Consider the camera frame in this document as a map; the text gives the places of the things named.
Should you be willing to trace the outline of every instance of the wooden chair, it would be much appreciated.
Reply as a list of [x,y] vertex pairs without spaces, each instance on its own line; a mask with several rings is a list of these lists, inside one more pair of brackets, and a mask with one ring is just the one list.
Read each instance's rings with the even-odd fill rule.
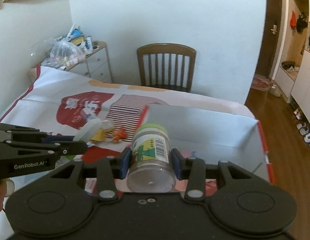
[[[159,76],[159,66],[158,66],[158,55],[161,54],[161,78]],[[175,54],[175,67],[174,67],[174,76],[172,79],[172,54]],[[153,78],[153,68],[152,68],[152,59],[151,56],[155,55],[155,83]],[[182,55],[181,59],[181,68],[180,68],[180,78],[178,78],[178,56]],[[149,73],[149,84],[146,84],[145,78],[145,65],[144,65],[144,56],[146,56],[146,62],[148,61],[148,73]],[[186,77],[186,84],[184,83],[185,75],[185,57],[189,57],[188,65],[188,74]],[[142,86],[150,86],[156,88],[163,88],[169,90],[177,90],[183,92],[190,92],[193,74],[194,74],[194,65],[196,58],[196,50],[185,45],[173,44],[173,43],[156,43],[149,44],[137,49],[137,58],[139,65],[139,73],[141,76]],[[166,72],[166,59],[168,58],[168,81],[165,79]]]

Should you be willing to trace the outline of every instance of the human hand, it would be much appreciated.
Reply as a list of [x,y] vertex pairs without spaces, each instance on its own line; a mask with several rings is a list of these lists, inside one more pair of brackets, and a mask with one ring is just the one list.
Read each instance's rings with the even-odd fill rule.
[[6,193],[7,193],[7,184],[6,181],[3,180],[0,183],[0,212],[3,210],[3,201]]

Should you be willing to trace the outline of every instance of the jar label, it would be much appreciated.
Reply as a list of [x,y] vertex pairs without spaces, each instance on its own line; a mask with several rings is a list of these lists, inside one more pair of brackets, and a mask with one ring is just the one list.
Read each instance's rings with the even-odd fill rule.
[[132,163],[159,160],[169,163],[166,141],[163,136],[145,134],[133,144]]

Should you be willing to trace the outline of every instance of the clear plastic jar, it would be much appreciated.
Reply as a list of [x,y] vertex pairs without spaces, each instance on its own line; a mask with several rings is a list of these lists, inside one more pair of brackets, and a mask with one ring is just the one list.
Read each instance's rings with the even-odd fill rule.
[[133,192],[162,193],[175,188],[167,130],[148,123],[137,129],[127,186]]

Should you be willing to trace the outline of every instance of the drawer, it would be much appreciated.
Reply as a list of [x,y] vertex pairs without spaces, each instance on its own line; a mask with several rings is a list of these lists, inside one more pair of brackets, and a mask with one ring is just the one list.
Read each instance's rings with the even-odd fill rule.
[[105,83],[112,83],[111,75],[109,74],[106,78],[102,80]]
[[108,65],[105,63],[91,73],[91,78],[103,81],[109,74],[110,71],[108,69]]
[[280,86],[282,91],[289,97],[294,81],[286,74],[286,72],[279,67],[275,78],[276,83]]
[[88,67],[91,73],[93,73],[98,67],[103,65],[107,61],[106,50],[101,49],[95,54],[87,58]]
[[76,73],[81,76],[89,77],[87,66],[85,62],[79,63],[76,67],[72,68],[69,72]]

